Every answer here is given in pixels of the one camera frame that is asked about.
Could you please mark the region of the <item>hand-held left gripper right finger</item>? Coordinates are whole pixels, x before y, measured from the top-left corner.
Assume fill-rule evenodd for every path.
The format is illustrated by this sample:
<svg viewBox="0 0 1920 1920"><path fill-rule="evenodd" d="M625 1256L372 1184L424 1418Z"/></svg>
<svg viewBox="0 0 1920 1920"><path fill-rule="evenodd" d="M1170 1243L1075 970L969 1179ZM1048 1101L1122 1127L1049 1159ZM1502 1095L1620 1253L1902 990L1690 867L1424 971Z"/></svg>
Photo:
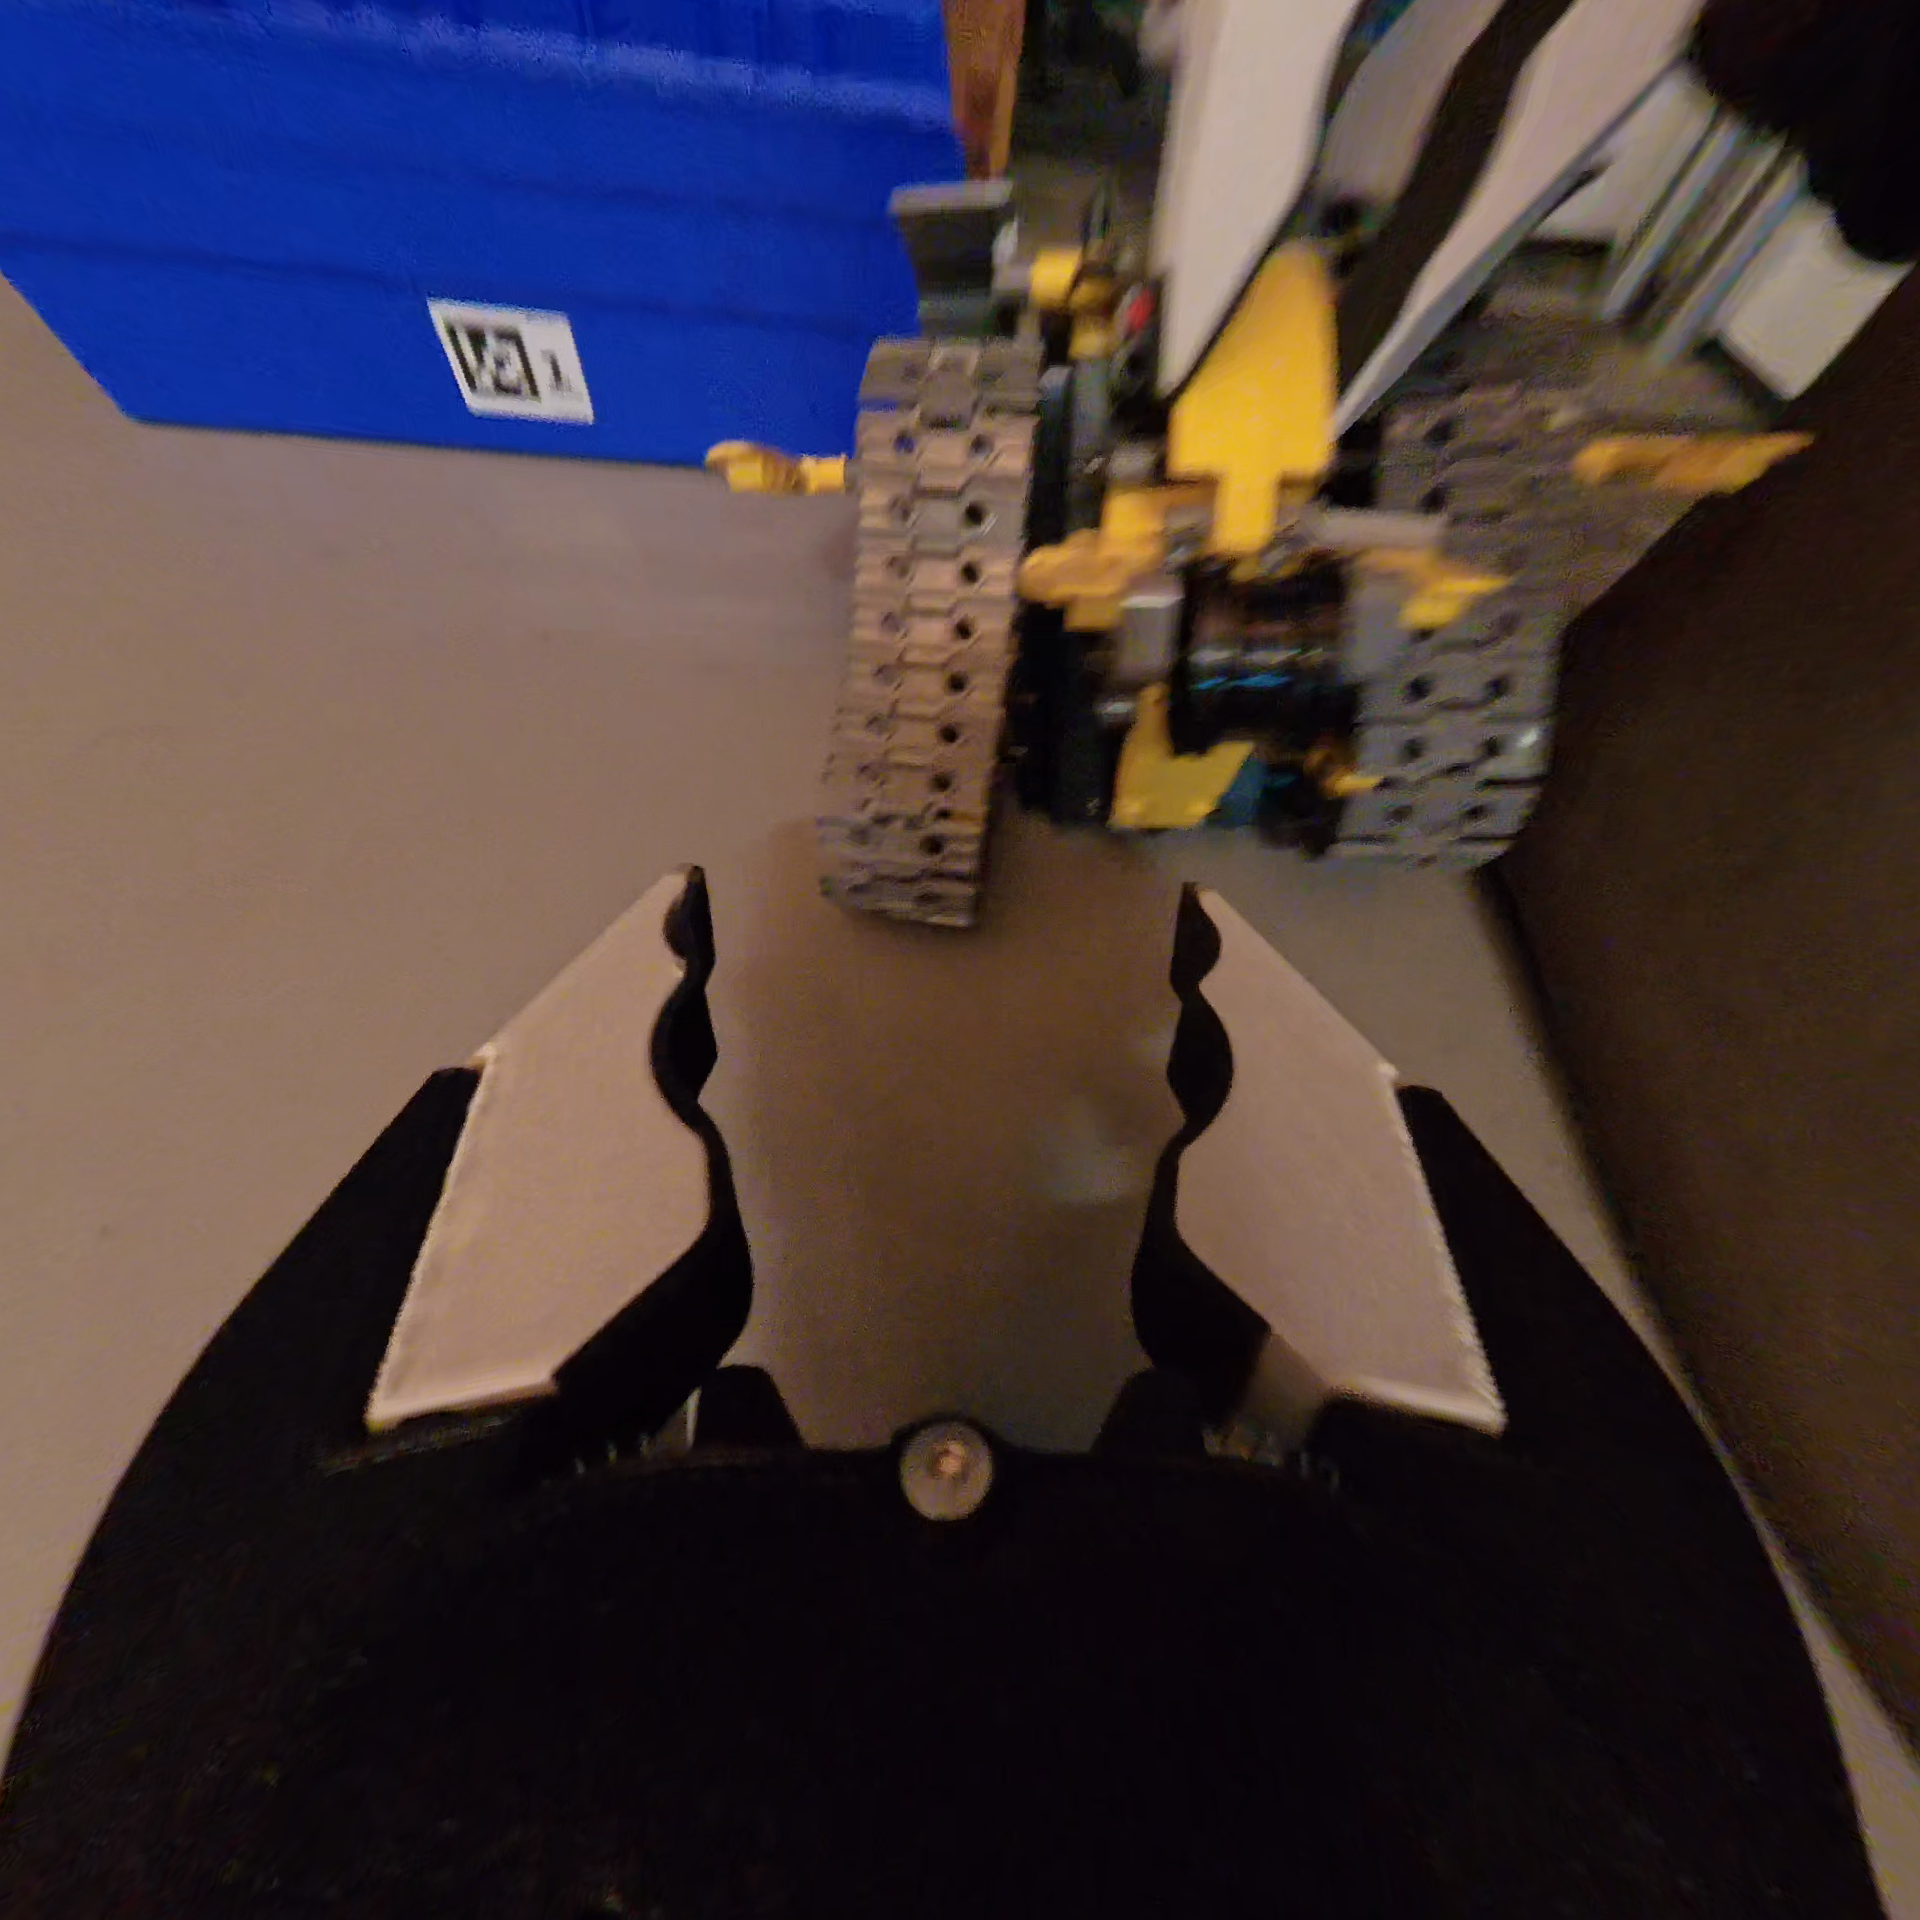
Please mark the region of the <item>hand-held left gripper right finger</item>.
<svg viewBox="0 0 1920 1920"><path fill-rule="evenodd" d="M1177 1123L1133 1260L1142 1356L1214 1443L1302 1443L1342 1402L1498 1438L1396 1068L1210 887L1181 888L1169 988Z"/></svg>

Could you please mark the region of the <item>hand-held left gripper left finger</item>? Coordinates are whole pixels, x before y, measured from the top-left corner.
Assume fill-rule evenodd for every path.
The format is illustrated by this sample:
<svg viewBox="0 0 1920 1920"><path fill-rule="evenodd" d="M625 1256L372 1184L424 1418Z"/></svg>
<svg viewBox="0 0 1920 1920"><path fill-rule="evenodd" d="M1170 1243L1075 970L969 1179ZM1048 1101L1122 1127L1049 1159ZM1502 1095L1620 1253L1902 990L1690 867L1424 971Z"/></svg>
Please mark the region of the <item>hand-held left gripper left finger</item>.
<svg viewBox="0 0 1920 1920"><path fill-rule="evenodd" d="M753 1253L705 1109L714 962L706 875L674 869L472 1059L372 1432L533 1404L654 1432L730 1356Z"/></svg>

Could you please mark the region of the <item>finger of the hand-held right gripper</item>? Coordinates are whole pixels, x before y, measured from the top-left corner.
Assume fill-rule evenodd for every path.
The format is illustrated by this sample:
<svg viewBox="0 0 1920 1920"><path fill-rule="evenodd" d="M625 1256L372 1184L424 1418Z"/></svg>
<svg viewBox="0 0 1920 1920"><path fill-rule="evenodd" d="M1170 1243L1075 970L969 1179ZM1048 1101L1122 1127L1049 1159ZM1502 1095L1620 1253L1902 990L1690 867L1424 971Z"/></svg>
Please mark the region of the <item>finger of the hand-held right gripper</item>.
<svg viewBox="0 0 1920 1920"><path fill-rule="evenodd" d="M1336 434L1402 381L1686 51L1696 2L1502 4L1336 304Z"/></svg>
<svg viewBox="0 0 1920 1920"><path fill-rule="evenodd" d="M1177 7L1156 186L1160 394L1197 368L1318 152L1356 2Z"/></svg>

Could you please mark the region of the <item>yellow tracked toy vehicle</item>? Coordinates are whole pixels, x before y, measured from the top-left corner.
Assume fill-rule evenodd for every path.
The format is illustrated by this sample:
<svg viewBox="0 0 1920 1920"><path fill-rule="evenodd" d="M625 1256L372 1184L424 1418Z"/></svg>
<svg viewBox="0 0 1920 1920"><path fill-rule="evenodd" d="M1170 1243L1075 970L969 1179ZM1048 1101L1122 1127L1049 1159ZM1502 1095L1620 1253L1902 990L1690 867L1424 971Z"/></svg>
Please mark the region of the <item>yellow tracked toy vehicle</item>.
<svg viewBox="0 0 1920 1920"><path fill-rule="evenodd" d="M1538 805L1568 623L1696 503L1812 445L1498 304L1337 426L1348 235L1286 235L1162 386L1173 282L1092 199L1014 255L1005 181L890 205L921 328L854 450L709 448L738 493L858 503L822 891L969 928L1002 800L1122 834L1476 869Z"/></svg>

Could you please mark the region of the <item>blue plastic bin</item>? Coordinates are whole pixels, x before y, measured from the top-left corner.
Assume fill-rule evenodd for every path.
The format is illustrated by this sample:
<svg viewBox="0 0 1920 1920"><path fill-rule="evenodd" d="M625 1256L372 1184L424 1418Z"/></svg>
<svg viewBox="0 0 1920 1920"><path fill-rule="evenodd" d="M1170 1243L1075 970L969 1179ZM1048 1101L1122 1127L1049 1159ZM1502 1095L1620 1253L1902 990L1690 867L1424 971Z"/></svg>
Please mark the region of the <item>blue plastic bin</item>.
<svg viewBox="0 0 1920 1920"><path fill-rule="evenodd" d="M149 426L843 452L940 4L5 2L5 282Z"/></svg>

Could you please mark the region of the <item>wooden post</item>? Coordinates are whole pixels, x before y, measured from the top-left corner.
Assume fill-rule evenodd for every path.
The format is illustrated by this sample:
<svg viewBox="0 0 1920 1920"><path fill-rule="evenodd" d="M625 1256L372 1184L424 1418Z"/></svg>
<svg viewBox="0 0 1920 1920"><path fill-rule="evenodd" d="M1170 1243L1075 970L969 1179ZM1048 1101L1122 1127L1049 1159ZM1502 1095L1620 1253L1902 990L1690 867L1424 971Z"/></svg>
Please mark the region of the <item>wooden post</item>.
<svg viewBox="0 0 1920 1920"><path fill-rule="evenodd" d="M941 2L950 120L968 175L1004 175L1014 135L1026 2Z"/></svg>

